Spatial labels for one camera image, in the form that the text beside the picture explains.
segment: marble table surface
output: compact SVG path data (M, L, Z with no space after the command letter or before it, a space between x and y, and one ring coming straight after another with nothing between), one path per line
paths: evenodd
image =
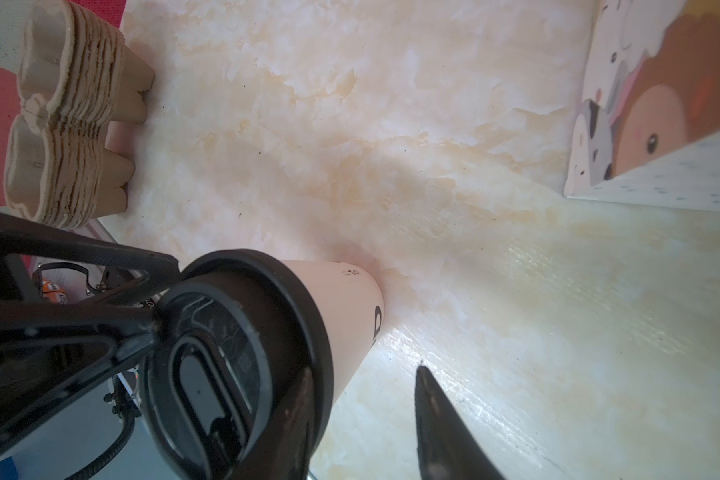
M419 478L429 366L507 478L720 478L720 214L561 196L592 0L129 0L121 243L343 260L386 327L312 459Z

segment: blue object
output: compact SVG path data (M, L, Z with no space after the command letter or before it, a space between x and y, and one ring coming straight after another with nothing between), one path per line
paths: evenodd
M13 457L0 460L0 480L18 480L19 472L16 471Z

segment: illustrated cardboard box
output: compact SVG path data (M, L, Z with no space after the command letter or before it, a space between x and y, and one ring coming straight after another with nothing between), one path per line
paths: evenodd
M720 0L603 0L566 197L720 212Z

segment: logo on cup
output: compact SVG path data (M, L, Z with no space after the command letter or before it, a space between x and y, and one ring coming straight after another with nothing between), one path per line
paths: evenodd
M382 331L382 308L376 305L376 313L373 319L373 342L376 343L378 333Z

